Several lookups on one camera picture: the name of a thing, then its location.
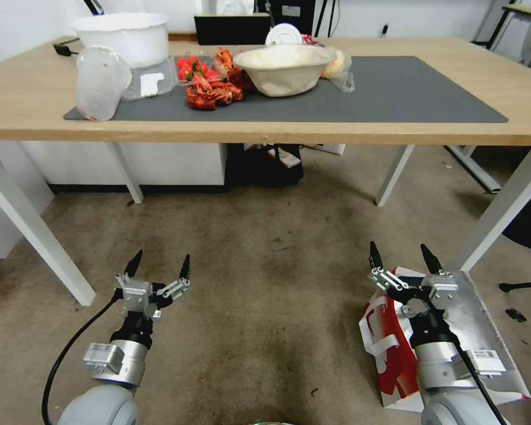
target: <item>black box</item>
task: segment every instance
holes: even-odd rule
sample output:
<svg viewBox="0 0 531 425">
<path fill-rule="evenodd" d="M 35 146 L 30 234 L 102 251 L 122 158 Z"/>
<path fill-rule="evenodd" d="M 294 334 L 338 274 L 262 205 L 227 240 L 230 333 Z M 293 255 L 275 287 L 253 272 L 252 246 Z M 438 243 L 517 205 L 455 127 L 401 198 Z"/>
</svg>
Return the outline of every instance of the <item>black box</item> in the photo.
<svg viewBox="0 0 531 425">
<path fill-rule="evenodd" d="M 196 15 L 200 45 L 265 44 L 270 32 L 267 13 L 253 15 Z"/>
</svg>

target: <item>paper bowl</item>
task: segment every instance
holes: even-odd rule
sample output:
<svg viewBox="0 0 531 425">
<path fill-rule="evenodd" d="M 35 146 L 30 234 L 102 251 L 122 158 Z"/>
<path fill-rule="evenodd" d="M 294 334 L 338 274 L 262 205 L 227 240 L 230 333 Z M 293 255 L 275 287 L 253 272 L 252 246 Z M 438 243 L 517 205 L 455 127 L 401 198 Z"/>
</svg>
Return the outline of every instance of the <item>paper bowl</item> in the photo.
<svg viewBox="0 0 531 425">
<path fill-rule="evenodd" d="M 260 92 L 281 97 L 312 89 L 335 59 L 336 53 L 325 47 L 275 44 L 238 53 L 233 61 L 248 73 Z"/>
</svg>

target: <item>white paper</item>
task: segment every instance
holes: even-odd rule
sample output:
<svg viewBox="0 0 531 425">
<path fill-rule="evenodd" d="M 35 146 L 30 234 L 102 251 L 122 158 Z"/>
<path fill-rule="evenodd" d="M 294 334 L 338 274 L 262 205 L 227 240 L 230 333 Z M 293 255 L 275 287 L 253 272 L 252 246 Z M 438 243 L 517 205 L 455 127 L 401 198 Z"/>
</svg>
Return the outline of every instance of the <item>white paper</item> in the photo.
<svg viewBox="0 0 531 425">
<path fill-rule="evenodd" d="M 150 97 L 158 93 L 158 81 L 163 80 L 163 73 L 144 74 L 140 77 L 140 96 Z"/>
<path fill-rule="evenodd" d="M 254 0 L 217 0 L 217 15 L 251 15 Z"/>
</svg>

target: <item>table leg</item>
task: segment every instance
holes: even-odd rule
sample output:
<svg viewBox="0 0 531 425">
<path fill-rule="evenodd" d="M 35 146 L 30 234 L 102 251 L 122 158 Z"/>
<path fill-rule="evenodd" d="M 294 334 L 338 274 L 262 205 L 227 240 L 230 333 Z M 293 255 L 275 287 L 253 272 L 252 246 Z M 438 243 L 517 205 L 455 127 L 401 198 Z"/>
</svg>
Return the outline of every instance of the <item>table leg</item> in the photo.
<svg viewBox="0 0 531 425">
<path fill-rule="evenodd" d="M 137 204 L 141 204 L 143 201 L 142 190 L 133 178 L 132 170 L 130 169 L 130 165 L 128 164 L 124 152 L 122 151 L 120 143 L 109 142 L 106 143 L 106 146 L 112 154 L 114 162 L 120 171 L 120 176 L 124 179 L 124 183 L 126 183 L 126 186 L 128 187 L 128 190 L 130 191 L 130 195 L 132 195 L 134 202 Z"/>
<path fill-rule="evenodd" d="M 460 162 L 466 167 L 468 172 L 472 174 L 478 182 L 488 190 L 489 193 L 495 194 L 502 190 L 502 187 L 498 182 L 490 175 L 486 170 L 484 170 L 480 164 L 472 159 L 471 155 L 474 152 L 476 146 L 470 145 L 465 146 L 462 149 L 457 145 L 446 145 L 447 149 L 453 153 L 454 156 L 458 158 Z"/>
<path fill-rule="evenodd" d="M 474 151 L 476 150 L 476 145 L 466 145 L 464 149 L 462 150 L 462 153 L 466 156 L 472 156 Z"/>
<path fill-rule="evenodd" d="M 480 217 L 449 270 L 470 270 L 531 199 L 531 151 Z"/>
<path fill-rule="evenodd" d="M 394 186 L 397 183 L 397 179 L 403 171 L 403 167 L 411 156 L 411 152 L 413 152 L 414 147 L 415 145 L 405 145 L 400 146 L 397 150 L 394 161 L 391 164 L 391 167 L 389 167 L 388 174 L 379 189 L 378 196 L 376 197 L 375 202 L 377 206 L 383 207 L 385 205 L 386 201 L 391 195 L 391 191 L 394 189 Z"/>
<path fill-rule="evenodd" d="M 0 208 L 82 305 L 91 305 L 94 290 L 53 236 L 39 213 L 0 163 Z"/>
</svg>

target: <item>label sticker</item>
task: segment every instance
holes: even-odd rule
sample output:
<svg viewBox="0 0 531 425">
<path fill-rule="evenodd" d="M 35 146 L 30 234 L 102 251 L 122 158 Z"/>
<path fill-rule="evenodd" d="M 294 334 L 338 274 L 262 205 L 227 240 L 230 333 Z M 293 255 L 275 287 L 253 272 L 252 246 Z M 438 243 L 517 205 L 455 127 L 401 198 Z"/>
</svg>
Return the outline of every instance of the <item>label sticker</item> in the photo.
<svg viewBox="0 0 531 425">
<path fill-rule="evenodd" d="M 299 6 L 281 6 L 281 14 L 283 16 L 292 16 L 298 18 L 301 16 L 301 8 Z"/>
</svg>

